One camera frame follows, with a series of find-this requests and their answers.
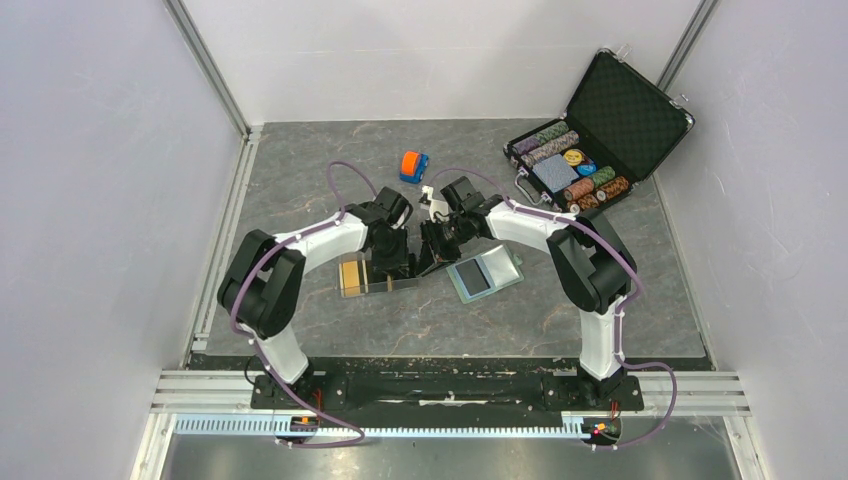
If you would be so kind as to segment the clear tray with cards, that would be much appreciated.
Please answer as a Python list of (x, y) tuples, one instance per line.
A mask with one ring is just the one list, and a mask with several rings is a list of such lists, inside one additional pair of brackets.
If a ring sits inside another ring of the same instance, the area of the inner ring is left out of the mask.
[(415, 289), (418, 278), (400, 278), (378, 271), (370, 257), (361, 252), (347, 253), (338, 262), (338, 291), (342, 298)]

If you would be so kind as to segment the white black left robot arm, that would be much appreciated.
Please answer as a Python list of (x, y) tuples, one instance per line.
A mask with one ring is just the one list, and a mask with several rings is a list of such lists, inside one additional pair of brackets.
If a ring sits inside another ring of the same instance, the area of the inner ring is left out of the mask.
[(371, 201), (349, 204), (329, 219), (278, 235), (256, 229), (242, 240), (218, 287), (217, 302), (231, 327), (248, 338), (277, 380), (275, 392), (290, 407), (306, 405), (314, 381), (310, 362), (290, 323), (303, 277), (337, 258), (363, 252), (353, 278), (360, 287), (389, 291), (415, 278), (406, 226), (413, 212), (400, 193), (385, 187)]

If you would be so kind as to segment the green card holder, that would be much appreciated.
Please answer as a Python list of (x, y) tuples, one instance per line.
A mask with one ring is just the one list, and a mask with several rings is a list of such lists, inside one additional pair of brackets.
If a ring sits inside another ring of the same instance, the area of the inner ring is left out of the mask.
[[(469, 259), (476, 259), (480, 263), (483, 272), (491, 285), (488, 292), (471, 298), (466, 296), (465, 289), (461, 285), (456, 271), (456, 266), (458, 264), (466, 262)], [(463, 304), (469, 304), (522, 282), (524, 280), (524, 275), (520, 270), (521, 264), (522, 261), (516, 257), (505, 244), (502, 244), (471, 258), (461, 260), (448, 266), (447, 273), (454, 285), (460, 301)]]

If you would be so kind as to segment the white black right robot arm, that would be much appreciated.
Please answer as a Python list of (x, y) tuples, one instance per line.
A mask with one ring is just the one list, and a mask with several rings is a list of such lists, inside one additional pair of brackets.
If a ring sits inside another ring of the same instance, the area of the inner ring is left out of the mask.
[(581, 352), (577, 392), (591, 408), (612, 401), (626, 369), (621, 316), (635, 285), (635, 262), (606, 217), (597, 209), (579, 215), (549, 212), (502, 195), (485, 197), (461, 176), (435, 198), (421, 189), (428, 218), (420, 225), (419, 276), (459, 261), (461, 247), (475, 238), (519, 243), (549, 254), (562, 289), (578, 308)]

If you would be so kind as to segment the blue orange card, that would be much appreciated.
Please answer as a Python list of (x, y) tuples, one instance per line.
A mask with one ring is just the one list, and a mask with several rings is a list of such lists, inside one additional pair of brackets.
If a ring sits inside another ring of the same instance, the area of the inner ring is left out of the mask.
[(428, 155), (416, 151), (405, 152), (401, 158), (399, 179), (411, 184), (420, 184), (428, 164)]

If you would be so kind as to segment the black credit card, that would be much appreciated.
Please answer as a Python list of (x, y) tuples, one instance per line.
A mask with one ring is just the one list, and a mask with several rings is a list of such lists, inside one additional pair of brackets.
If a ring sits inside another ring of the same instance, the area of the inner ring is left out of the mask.
[(456, 271), (467, 297), (475, 297), (490, 290), (491, 285), (476, 259), (458, 264)]

